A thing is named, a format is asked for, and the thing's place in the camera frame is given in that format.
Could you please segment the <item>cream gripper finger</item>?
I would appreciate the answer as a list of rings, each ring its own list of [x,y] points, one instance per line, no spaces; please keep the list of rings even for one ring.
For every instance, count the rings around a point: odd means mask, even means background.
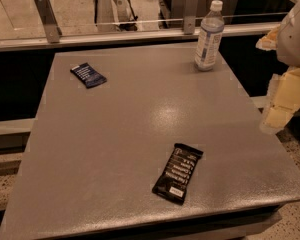
[[[274,29],[269,31],[265,36],[263,36],[257,41],[256,47],[264,51],[276,50],[278,31],[279,27],[275,27]]]
[[[283,130],[300,109],[300,68],[289,67],[283,75],[274,74],[269,82],[260,130],[276,134]]]

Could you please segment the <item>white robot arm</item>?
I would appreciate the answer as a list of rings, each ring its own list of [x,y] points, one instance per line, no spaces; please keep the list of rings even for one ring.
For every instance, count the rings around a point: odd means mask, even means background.
[[[261,50],[275,50],[279,62],[288,66],[282,75],[269,82],[260,130],[267,134],[281,131],[300,109],[300,0],[272,29],[256,43]]]

